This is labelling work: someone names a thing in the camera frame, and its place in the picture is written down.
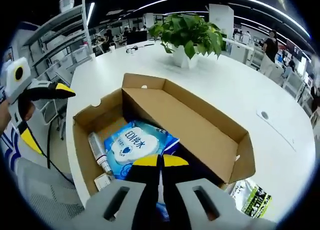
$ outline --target blue tissue package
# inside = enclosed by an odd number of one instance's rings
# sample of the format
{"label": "blue tissue package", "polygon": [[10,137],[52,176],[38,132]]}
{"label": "blue tissue package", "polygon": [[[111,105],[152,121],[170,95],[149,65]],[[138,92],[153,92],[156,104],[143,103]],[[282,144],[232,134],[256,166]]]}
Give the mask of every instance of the blue tissue package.
{"label": "blue tissue package", "polygon": [[151,154],[172,155],[178,142],[165,130],[132,121],[107,138],[104,147],[114,177],[124,180],[134,161]]}

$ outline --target white table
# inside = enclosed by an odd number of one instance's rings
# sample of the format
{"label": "white table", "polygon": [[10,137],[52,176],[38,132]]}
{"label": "white table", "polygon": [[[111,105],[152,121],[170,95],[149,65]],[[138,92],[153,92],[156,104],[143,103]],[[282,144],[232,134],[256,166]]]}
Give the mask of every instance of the white table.
{"label": "white table", "polygon": [[[240,62],[222,55],[217,60],[211,54],[208,58],[200,56],[196,69],[181,69],[174,66],[172,55],[159,43],[139,48],[134,55],[120,48],[75,70],[71,88],[76,96],[68,100],[66,144],[71,173],[84,205],[90,196],[76,157],[73,116],[120,88],[126,72],[170,79],[247,129],[256,165],[252,179],[272,195],[264,217],[279,221],[286,214],[307,185],[315,164],[313,130],[306,113],[276,83]],[[257,116],[259,110],[268,113],[280,134]]]}
{"label": "white table", "polygon": [[101,52],[104,53],[104,51],[103,51],[103,49],[102,49],[102,47],[101,47],[102,44],[103,44],[103,42],[99,42],[98,44],[93,45],[92,48],[94,49],[94,48],[96,48],[96,47],[99,47],[99,49],[101,50]]}
{"label": "white table", "polygon": [[232,44],[230,57],[234,60],[247,64],[249,51],[253,52],[255,49],[235,40],[227,38],[223,38],[223,40]]}

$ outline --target white pot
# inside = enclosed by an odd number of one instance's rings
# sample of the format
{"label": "white pot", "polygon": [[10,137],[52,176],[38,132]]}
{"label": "white pot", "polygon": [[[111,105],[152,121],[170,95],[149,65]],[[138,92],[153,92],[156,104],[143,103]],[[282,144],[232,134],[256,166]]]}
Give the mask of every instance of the white pot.
{"label": "white pot", "polygon": [[176,66],[181,68],[192,69],[194,68],[199,59],[199,55],[195,54],[191,60],[185,53],[185,49],[183,46],[179,46],[178,48],[172,45],[173,52],[173,61]]}

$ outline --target open cardboard box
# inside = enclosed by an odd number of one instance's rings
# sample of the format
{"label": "open cardboard box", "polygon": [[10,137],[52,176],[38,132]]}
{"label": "open cardboard box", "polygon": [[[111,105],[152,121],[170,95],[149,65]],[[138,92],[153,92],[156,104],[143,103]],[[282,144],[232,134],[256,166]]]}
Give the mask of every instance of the open cardboard box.
{"label": "open cardboard box", "polygon": [[74,117],[76,155],[90,195],[94,179],[103,173],[94,159],[88,135],[103,142],[132,120],[143,119],[180,138],[176,153],[216,185],[245,179],[255,173],[249,133],[216,109],[175,83],[157,77],[125,74],[122,88],[88,106]]}

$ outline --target green plant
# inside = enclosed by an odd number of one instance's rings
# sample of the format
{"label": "green plant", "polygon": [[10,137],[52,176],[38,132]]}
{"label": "green plant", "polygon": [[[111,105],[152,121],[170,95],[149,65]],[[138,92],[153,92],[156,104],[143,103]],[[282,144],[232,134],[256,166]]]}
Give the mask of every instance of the green plant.
{"label": "green plant", "polygon": [[167,53],[174,51],[169,48],[169,43],[175,47],[183,46],[189,59],[195,54],[210,55],[212,52],[219,57],[223,45],[220,29],[199,16],[169,15],[162,25],[152,26],[149,33],[155,39],[161,35],[161,45]]}

